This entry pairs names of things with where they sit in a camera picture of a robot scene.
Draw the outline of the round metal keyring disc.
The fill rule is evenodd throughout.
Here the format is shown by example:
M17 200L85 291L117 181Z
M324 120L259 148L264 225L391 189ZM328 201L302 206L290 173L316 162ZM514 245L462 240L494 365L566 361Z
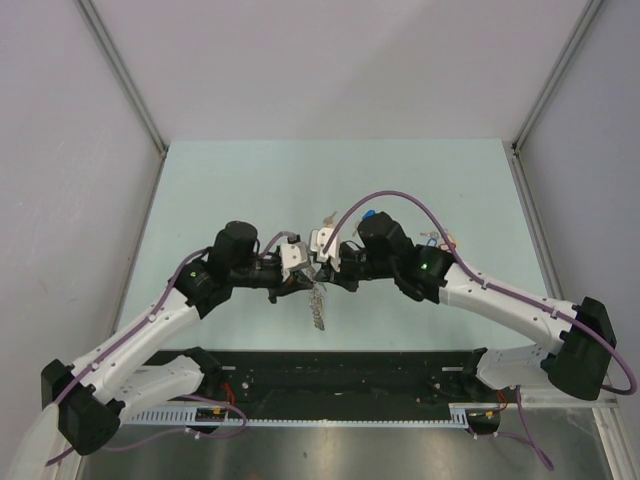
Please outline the round metal keyring disc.
M314 327L319 331L324 331L324 295L323 289L318 286L318 283L315 283L314 288L309 291L309 308Z

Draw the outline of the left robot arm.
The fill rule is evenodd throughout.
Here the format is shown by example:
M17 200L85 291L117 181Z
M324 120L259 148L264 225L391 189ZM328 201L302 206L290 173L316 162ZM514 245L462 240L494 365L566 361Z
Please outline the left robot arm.
M194 394L207 400L221 387L219 364L192 348L167 366L143 370L173 336L195 325L231 298L236 288L264 289L270 302L313 283L305 270L322 250L319 233L303 241L293 232L276 234L257 250L257 229L232 221L214 243L189 254L176 268L159 298L125 329L92 351L65 364L55 359L41 372L43 407L56 409L57 432L82 456L105 446L122 422L175 397Z

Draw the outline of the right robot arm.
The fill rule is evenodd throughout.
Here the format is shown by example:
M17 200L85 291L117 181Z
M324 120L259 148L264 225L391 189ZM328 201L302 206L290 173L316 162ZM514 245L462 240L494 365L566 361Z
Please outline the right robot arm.
M414 244L385 212L362 220L358 235L363 245L354 249L331 227L314 233L318 281L354 292L362 281L391 279L414 301L476 313L533 341L531 347L475 351L461 376L469 399L484 401L523 380L550 383L580 400L599 397L617 343L602 302L529 296L464 268L448 250Z

